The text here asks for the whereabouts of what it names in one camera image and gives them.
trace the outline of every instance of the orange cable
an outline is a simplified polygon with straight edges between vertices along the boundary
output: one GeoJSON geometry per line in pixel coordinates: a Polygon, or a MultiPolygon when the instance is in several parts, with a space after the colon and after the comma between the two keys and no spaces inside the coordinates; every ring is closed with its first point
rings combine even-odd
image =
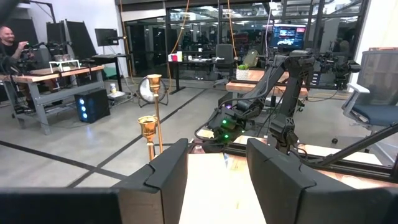
{"type": "Polygon", "coordinates": [[[227,3],[228,3],[228,15],[229,15],[228,16],[229,17],[229,28],[231,28],[232,46],[234,48],[235,57],[237,57],[238,55],[236,54],[236,49],[235,49],[234,34],[233,34],[233,31],[232,31],[231,9],[229,8],[229,0],[227,0],[227,3]]]}
{"type": "MultiPolygon", "coordinates": [[[[187,1],[187,6],[186,6],[186,8],[185,8],[185,13],[188,12],[188,7],[189,7],[189,0],[187,1]]],[[[181,38],[182,31],[184,30],[184,25],[185,25],[185,21],[186,21],[186,20],[187,20],[187,17],[184,16],[184,20],[182,21],[182,28],[181,28],[181,30],[180,30],[180,34],[178,35],[177,41],[175,42],[174,48],[173,48],[173,50],[171,51],[170,54],[172,54],[172,53],[174,52],[174,50],[177,48],[178,42],[180,41],[180,38],[181,38]]],[[[172,75],[171,75],[171,72],[170,72],[170,64],[169,64],[169,61],[167,61],[167,71],[168,71],[168,73],[169,73],[169,74],[168,74],[168,75],[169,75],[169,87],[168,87],[167,91],[170,91],[170,89],[171,89],[171,87],[172,87],[172,75]]]]}

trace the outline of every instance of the wooden table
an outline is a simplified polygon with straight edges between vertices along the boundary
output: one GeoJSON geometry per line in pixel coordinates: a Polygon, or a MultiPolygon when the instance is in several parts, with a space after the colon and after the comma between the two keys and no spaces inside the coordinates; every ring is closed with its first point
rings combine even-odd
{"type": "MultiPolygon", "coordinates": [[[[13,115],[15,116],[16,120],[18,120],[19,126],[21,128],[25,128],[25,119],[33,118],[40,122],[40,125],[43,129],[44,134],[50,134],[50,126],[49,126],[49,122],[47,120],[47,115],[59,113],[63,110],[68,110],[70,108],[69,107],[57,108],[55,110],[52,110],[51,112],[49,112],[49,111],[46,112],[44,110],[44,106],[48,103],[62,100],[62,99],[68,98],[70,96],[79,94],[79,93],[83,93],[83,92],[86,92],[89,90],[94,90],[97,88],[104,88],[104,83],[102,80],[102,73],[101,73],[102,69],[104,69],[103,66],[96,66],[96,67],[92,67],[92,68],[82,67],[82,68],[73,69],[73,70],[70,70],[67,72],[58,72],[57,69],[54,69],[54,70],[56,70],[56,72],[52,73],[49,68],[46,68],[46,69],[40,69],[40,70],[33,70],[30,72],[31,74],[37,74],[37,75],[23,75],[23,76],[18,76],[18,77],[13,76],[12,79],[14,80],[14,82],[26,83],[28,85],[29,90],[30,90],[30,95],[32,96],[32,100],[34,102],[35,110],[36,110],[35,116],[31,116],[34,114],[30,114],[30,115],[26,115],[25,113],[17,114],[14,111],[13,115]],[[70,77],[72,75],[82,75],[82,74],[86,74],[89,72],[96,72],[97,82],[90,83],[87,85],[78,86],[76,88],[61,90],[56,93],[51,93],[51,94],[46,94],[46,95],[41,95],[39,92],[37,82],[44,81],[44,80],[51,80],[54,78],[59,78],[60,76],[61,77],[70,77]]],[[[21,101],[21,99],[18,99],[14,85],[13,85],[13,83],[11,83],[10,76],[0,74],[0,80],[3,81],[3,83],[4,83],[4,88],[6,89],[7,96],[8,96],[8,99],[9,99],[12,107],[15,108],[17,105],[20,106],[16,102],[21,101]]]]}
{"type": "MultiPolygon", "coordinates": [[[[207,137],[212,133],[201,130],[198,134],[207,137]]],[[[241,136],[235,142],[246,143],[249,138],[251,137],[241,136]]],[[[316,151],[312,151],[316,150],[316,147],[307,145],[306,149],[311,151],[311,154],[317,154],[316,151]]],[[[358,158],[364,157],[364,154],[366,153],[355,153],[358,158]]],[[[364,161],[371,161],[369,158],[365,158],[364,161]]],[[[373,158],[372,161],[374,164],[380,163],[377,158],[373,158]]],[[[398,187],[397,184],[388,182],[318,171],[357,189],[398,187]]],[[[266,223],[250,179],[245,157],[228,155],[225,159],[222,154],[190,154],[188,156],[187,187],[180,218],[180,224],[186,223],[266,223]]]]}
{"type": "MultiPolygon", "coordinates": [[[[249,81],[259,81],[262,77],[264,76],[264,71],[263,70],[249,70],[249,81]]],[[[285,72],[281,78],[279,79],[279,82],[284,81],[286,79],[288,79],[289,77],[289,73],[285,72]]],[[[225,88],[227,91],[229,92],[233,92],[233,93],[247,93],[249,91],[251,91],[256,85],[254,84],[245,84],[245,83],[233,83],[233,82],[229,82],[225,88]]],[[[283,94],[283,92],[286,90],[286,86],[278,86],[278,87],[274,87],[271,90],[271,93],[275,93],[275,95],[281,95],[283,94]]],[[[308,96],[308,90],[306,88],[301,88],[300,91],[300,96],[301,97],[305,97],[308,96]]]]}

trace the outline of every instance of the black monitor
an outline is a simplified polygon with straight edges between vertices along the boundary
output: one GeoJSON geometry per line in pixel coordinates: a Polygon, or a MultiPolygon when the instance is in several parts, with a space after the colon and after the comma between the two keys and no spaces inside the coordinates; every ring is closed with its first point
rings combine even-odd
{"type": "Polygon", "coordinates": [[[84,22],[67,21],[67,27],[75,58],[83,60],[97,54],[84,22]]]}
{"type": "Polygon", "coordinates": [[[32,19],[9,19],[4,26],[12,30],[16,42],[28,41],[29,45],[39,43],[32,19]]]}
{"type": "Polygon", "coordinates": [[[270,47],[289,50],[304,48],[305,25],[274,24],[270,47]]]}
{"type": "Polygon", "coordinates": [[[99,47],[119,45],[117,29],[95,29],[99,47]]]}

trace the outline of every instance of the potted plant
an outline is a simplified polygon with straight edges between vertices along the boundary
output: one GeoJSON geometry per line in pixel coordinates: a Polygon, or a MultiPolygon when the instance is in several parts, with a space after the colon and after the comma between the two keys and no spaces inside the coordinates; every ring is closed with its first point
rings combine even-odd
{"type": "Polygon", "coordinates": [[[247,65],[239,65],[236,69],[237,80],[247,80],[249,76],[249,67],[247,65]]]}

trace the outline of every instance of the gray office chair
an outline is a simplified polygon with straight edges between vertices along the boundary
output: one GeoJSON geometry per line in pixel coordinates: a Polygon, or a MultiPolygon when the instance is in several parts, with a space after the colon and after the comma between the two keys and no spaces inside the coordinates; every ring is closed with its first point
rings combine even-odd
{"type": "Polygon", "coordinates": [[[230,63],[234,62],[233,50],[232,44],[218,44],[216,46],[216,57],[223,58],[226,65],[214,66],[215,73],[221,76],[221,79],[215,81],[213,86],[226,85],[232,78],[231,74],[229,74],[229,66],[230,63]]]}
{"type": "MultiPolygon", "coordinates": [[[[398,122],[398,50],[363,52],[358,83],[349,83],[353,94],[342,106],[343,114],[371,131],[371,134],[398,122]]],[[[377,143],[371,149],[380,150],[392,162],[398,147],[387,153],[377,143]]]]}

